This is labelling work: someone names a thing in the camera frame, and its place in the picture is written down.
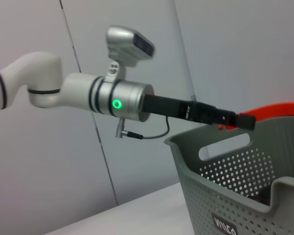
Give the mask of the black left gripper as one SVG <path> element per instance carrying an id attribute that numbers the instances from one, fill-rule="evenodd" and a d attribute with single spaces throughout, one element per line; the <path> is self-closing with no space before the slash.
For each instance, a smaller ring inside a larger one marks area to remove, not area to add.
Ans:
<path id="1" fill-rule="evenodd" d="M 142 105 L 145 113 L 178 118 L 205 124 L 221 124 L 226 127 L 254 130 L 256 117 L 215 107 L 195 101 L 185 101 L 156 95 L 145 95 Z"/>

